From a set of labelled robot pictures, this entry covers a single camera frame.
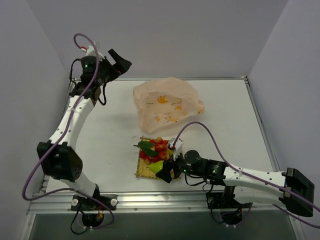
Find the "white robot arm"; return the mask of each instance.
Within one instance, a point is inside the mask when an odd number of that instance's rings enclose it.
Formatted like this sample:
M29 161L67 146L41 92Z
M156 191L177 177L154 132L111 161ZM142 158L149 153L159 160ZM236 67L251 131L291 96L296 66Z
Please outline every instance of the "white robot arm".
M200 177L209 185L225 186L224 192L215 197L218 197L218 202L224 203L226 208L232 208L232 205L226 204L232 201L239 205L261 203L286 207L288 211L299 216L313 216L313 208L301 198L313 203L315 185L297 169L288 168L286 172L246 169L233 164L228 165L224 161L202 158L195 150L189 150L183 155L182 145L182 141L176 141L175 138L169 141L168 147L174 151L173 158L156 173L157 177L170 183L170 171L173 170L176 178L185 174L185 177ZM301 198L275 186L290 190Z
M126 73L132 63L123 59L111 49L108 53L115 61L115 64L112 65L107 58L98 51L98 72L93 83L90 85L97 64L95 50L92 45L89 45L89 47L82 46L80 49L86 53L86 56L80 60L82 66L80 81L76 83L74 89L69 94L69 105L58 128L47 142L40 142L38 144L37 153L41 159L52 145L58 142L64 131L67 131L64 137L59 141L59 144L41 163L44 174L60 180L67 184L71 189L84 193L87 196L94 197L95 199L102 200L103 197L100 196L99 187L91 182L82 172L83 163L75 152L76 143L86 118L94 109L99 99L101 86ZM84 89L87 88L87 86L89 86L89 88L83 94ZM75 109L73 109L76 101L78 104ZM90 203L99 207L98 203L95 203L94 201L91 201Z

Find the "white backdrop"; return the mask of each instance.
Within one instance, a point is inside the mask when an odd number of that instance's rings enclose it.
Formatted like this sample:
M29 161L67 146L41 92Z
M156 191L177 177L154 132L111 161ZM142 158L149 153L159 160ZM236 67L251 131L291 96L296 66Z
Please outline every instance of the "white backdrop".
M299 169L315 184L320 206L320 1L289 0L249 82L282 169ZM320 224L314 211L312 220ZM319 230L304 225L307 240Z
M129 77L248 75L287 1L27 0L67 71L82 32L132 61Z
M66 73L25 0L0 3L0 239L16 240L29 202L22 188L62 115ZM28 196L39 191L42 170Z

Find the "translucent plastic bag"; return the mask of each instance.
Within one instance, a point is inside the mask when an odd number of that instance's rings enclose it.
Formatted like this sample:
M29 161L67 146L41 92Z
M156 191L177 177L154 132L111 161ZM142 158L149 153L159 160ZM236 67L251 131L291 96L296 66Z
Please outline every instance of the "translucent plastic bag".
M204 103L187 81L174 77L148 80L133 88L140 127L151 133L189 116L203 114Z

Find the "green leaf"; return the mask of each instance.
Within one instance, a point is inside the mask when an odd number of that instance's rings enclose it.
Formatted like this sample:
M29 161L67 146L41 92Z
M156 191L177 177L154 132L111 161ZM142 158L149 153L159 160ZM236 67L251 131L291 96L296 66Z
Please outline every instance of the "green leaf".
M157 151L153 151L150 148L142 148L142 151L148 156L148 157L155 157L158 155Z
M149 141L140 141L138 143L138 148L141 148L141 149L150 149L154 146L154 144L152 142L149 142Z

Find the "white table surface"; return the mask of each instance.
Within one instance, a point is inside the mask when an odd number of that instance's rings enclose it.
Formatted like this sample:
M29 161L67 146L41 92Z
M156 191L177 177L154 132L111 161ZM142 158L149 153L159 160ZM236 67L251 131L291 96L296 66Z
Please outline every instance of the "white table surface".
M162 180L135 176L139 149L133 145L138 143L140 137L161 136L170 139L190 121L200 121L211 130L222 154L230 163L261 171L273 170L244 81L189 81L198 91L199 99L204 102L204 114L189 117L166 130L152 134L140 130L133 102L133 87L141 83L143 81L137 80L108 83L107 105L96 104L77 140L76 152L83 161L83 172L98 184L101 192L201 190L201 185L186 185L184 178L168 184ZM181 139L184 153L197 150L203 158L222 161L202 126L189 126ZM190 179L189 182L198 181L199 179ZM65 187L64 183L50 178L47 191Z

